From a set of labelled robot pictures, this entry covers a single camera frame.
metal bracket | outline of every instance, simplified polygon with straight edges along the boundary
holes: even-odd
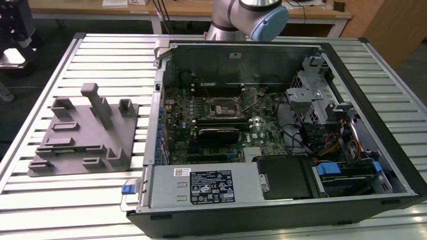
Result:
[[[158,40],[154,44],[154,57],[161,59],[162,55],[171,49],[170,40]]]

desk leg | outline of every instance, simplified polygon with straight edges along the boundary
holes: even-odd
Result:
[[[66,20],[64,19],[55,19],[56,25],[60,29],[66,27]]]
[[[157,35],[163,34],[161,18],[158,16],[150,16],[150,21],[151,21],[153,33]]]
[[[349,19],[337,19],[335,25],[329,32],[329,38],[339,38],[345,30]]]

white label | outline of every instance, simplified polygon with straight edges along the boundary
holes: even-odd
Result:
[[[130,11],[131,14],[149,14],[149,11]]]
[[[242,53],[241,53],[241,52],[233,52],[233,53],[230,53],[230,58],[231,58],[231,59],[239,59],[239,58],[242,58]]]
[[[235,194],[234,193],[225,193],[222,196],[225,198],[233,198],[235,196]]]
[[[201,86],[213,87],[215,86],[215,83],[214,82],[201,83]]]
[[[190,176],[190,173],[193,172],[191,168],[175,168],[174,169],[174,176]]]

barcode sticker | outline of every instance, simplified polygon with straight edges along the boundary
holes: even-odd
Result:
[[[175,168],[174,169],[174,176],[190,176],[193,169],[191,168]]]

slotted aluminum worktable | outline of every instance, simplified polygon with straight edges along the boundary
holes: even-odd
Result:
[[[0,239],[149,239],[121,210],[122,185],[142,176],[146,133],[151,108],[154,47],[166,35],[87,34],[75,38],[47,83],[23,128],[0,164]],[[199,35],[174,39],[203,40]],[[427,111],[425,105],[383,62],[370,44],[358,39],[282,37],[277,41],[330,42],[342,57],[367,98],[427,178]],[[31,178],[28,164],[50,126],[48,109],[56,97],[75,105],[90,104],[82,97],[83,83],[99,85],[99,95],[111,104],[131,98],[139,104],[138,129],[130,172],[95,173]],[[338,90],[346,99],[341,86]],[[127,198],[137,205],[138,196]],[[191,239],[426,239],[427,205],[393,210],[342,226],[233,233]]]

